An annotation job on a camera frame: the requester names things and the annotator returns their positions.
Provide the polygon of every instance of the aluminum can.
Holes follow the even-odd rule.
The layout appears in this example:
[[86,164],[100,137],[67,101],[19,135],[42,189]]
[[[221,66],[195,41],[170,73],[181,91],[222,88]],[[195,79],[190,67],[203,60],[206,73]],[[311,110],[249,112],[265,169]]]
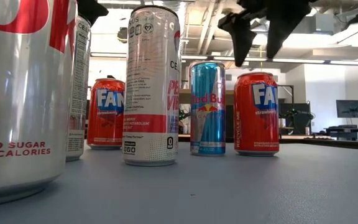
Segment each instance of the aluminum can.
[[278,91],[273,75],[239,76],[234,86],[234,149],[245,156],[278,152]]
[[197,156],[226,152],[226,87],[222,63],[195,62],[191,70],[190,151]]
[[177,15],[160,6],[134,9],[129,21],[125,163],[165,166],[178,154],[180,26]]
[[84,153],[90,55],[91,23],[79,15],[76,19],[74,82],[71,87],[66,161],[75,161]]
[[75,0],[0,1],[0,203],[64,169]]
[[92,149],[122,146],[125,83],[114,78],[96,80],[91,90],[87,144]]

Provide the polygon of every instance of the computer monitor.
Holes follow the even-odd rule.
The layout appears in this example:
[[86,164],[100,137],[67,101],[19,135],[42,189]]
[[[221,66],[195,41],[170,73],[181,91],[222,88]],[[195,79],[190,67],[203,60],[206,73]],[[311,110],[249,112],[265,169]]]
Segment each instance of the computer monitor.
[[337,100],[338,118],[358,118],[358,100]]

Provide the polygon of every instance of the can lid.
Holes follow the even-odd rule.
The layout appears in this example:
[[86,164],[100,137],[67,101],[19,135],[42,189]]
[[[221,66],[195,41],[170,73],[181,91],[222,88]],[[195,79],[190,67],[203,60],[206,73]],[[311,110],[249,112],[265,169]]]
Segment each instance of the can lid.
[[215,61],[195,61],[195,62],[191,62],[189,67],[193,68],[194,66],[201,65],[203,63],[215,63],[215,64],[218,64],[218,65],[222,65],[223,68],[225,68],[225,66],[224,66],[224,64],[222,62],[215,62]]
[[249,72],[249,73],[239,75],[237,77],[237,79],[239,79],[240,77],[246,76],[246,75],[271,75],[271,76],[273,76],[273,74],[271,74],[270,72]]
[[116,80],[115,78],[98,78],[98,79],[95,80],[95,81],[103,81],[103,80],[117,81],[117,82],[122,82],[122,83],[124,83],[123,81],[121,81],[121,80]]
[[159,8],[159,9],[167,10],[167,11],[171,12],[172,14],[174,14],[174,15],[179,19],[178,14],[176,14],[172,9],[169,9],[169,8],[163,7],[163,6],[156,6],[156,5],[139,6],[139,7],[137,7],[136,9],[134,9],[134,10],[131,12],[131,15],[133,15],[133,13],[135,13],[135,12],[138,11],[139,9],[144,9],[144,8],[147,8],[147,7],[156,7],[156,8]]

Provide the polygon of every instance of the red can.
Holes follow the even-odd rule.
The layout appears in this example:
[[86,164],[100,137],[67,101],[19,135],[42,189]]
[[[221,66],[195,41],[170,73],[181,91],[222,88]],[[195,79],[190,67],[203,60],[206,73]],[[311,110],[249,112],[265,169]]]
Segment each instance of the red can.
[[245,156],[273,156],[279,150],[278,91],[273,75],[246,73],[234,87],[234,149]]
[[125,83],[100,78],[91,90],[87,144],[92,149],[120,149],[124,123]]

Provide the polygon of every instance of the nutrition label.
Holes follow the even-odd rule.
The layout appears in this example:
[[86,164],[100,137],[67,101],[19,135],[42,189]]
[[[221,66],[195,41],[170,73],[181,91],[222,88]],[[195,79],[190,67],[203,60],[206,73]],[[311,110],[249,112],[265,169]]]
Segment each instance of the nutrition label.
[[88,92],[90,24],[81,17],[77,18],[76,24],[75,67],[70,103],[68,152],[80,151],[84,147],[86,94]]

